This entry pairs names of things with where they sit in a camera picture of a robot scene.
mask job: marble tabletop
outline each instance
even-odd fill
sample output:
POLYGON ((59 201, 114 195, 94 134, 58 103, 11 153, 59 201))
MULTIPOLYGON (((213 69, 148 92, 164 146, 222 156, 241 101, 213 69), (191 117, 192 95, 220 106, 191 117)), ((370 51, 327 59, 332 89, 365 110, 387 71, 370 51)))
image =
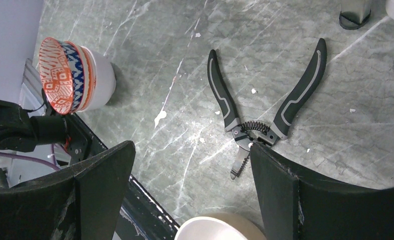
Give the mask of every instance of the marble tabletop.
POLYGON ((339 0, 47 0, 37 48, 51 36, 113 63, 112 99, 80 117, 108 147, 133 140, 132 174, 178 223, 226 211, 262 225, 251 167, 229 176, 238 148, 208 84, 211 49, 242 120, 270 124, 325 38, 324 78, 273 149, 340 181, 394 186, 394 20, 382 0, 359 30, 339 12, 339 0))

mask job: black handle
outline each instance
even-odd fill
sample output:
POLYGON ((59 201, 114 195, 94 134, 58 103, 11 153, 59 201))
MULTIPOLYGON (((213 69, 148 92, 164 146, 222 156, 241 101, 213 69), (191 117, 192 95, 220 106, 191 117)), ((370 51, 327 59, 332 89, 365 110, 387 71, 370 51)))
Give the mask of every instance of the black handle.
POLYGON ((326 67, 326 42, 319 39, 316 50, 301 79, 282 103, 271 126, 281 139, 286 139, 289 127, 300 108, 315 91, 326 67))
POLYGON ((209 60, 207 62, 207 75, 209 84, 217 102, 222 110, 223 120, 225 121, 225 132, 231 131, 234 127, 241 124, 238 111, 235 103, 232 100, 231 94, 226 88, 223 81, 222 74, 220 73, 219 62, 215 50, 211 50, 209 60))

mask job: black base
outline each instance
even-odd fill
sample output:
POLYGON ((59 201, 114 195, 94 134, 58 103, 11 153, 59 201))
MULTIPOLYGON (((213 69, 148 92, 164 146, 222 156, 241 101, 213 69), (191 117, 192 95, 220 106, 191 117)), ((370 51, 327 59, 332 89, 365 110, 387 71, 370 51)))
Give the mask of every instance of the black base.
POLYGON ((353 21, 350 18, 343 15, 342 12, 340 12, 340 17, 338 18, 338 21, 340 22, 340 26, 343 29, 356 30, 356 29, 363 27, 368 22, 371 12, 372 11, 369 12, 368 16, 365 17, 365 19, 362 21, 362 23, 356 23, 355 21, 353 21))

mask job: pliers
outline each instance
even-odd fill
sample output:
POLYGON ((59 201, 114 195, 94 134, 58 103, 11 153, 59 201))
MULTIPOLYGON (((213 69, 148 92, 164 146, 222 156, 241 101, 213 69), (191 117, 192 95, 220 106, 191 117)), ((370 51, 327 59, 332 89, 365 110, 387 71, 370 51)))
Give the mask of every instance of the pliers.
POLYGON ((323 77, 326 68, 326 54, 326 42, 323 38, 319 39, 306 71, 282 103, 272 125, 268 127, 256 121, 241 123, 236 105, 220 73, 216 51, 210 51, 207 62, 209 84, 222 110, 225 132, 232 132, 232 136, 239 145, 238 156, 231 170, 232 179, 239 177, 250 160, 250 148, 255 142, 272 147, 279 139, 287 139, 288 130, 294 117, 315 91, 323 77))

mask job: black spring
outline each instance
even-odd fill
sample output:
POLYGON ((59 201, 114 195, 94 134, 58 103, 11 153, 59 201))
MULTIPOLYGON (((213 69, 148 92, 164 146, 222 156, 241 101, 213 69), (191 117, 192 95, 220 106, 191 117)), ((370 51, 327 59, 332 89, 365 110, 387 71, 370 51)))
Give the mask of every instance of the black spring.
POLYGON ((262 132, 264 134, 266 134, 269 131, 269 127, 261 122, 256 122, 256 121, 246 121, 245 123, 243 123, 241 125, 241 130, 244 131, 248 131, 248 130, 256 130, 259 132, 262 132))

